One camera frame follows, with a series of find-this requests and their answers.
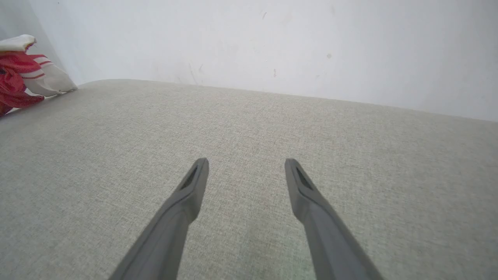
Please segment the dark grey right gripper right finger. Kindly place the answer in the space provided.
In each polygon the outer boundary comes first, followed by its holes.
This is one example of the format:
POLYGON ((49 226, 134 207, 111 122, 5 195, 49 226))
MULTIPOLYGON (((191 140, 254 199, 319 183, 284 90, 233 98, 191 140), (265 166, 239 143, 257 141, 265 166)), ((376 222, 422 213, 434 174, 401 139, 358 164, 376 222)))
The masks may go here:
POLYGON ((382 275, 294 158, 285 160, 292 212, 303 224, 318 280, 381 280, 382 275))

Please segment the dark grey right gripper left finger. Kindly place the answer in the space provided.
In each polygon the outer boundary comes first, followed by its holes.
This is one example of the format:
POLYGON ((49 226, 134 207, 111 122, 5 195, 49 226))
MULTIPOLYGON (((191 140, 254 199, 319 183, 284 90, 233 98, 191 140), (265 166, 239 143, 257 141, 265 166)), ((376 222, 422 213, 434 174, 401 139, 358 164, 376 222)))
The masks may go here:
POLYGON ((111 280, 176 280, 190 224, 198 217, 209 161, 198 158, 117 265, 111 280))

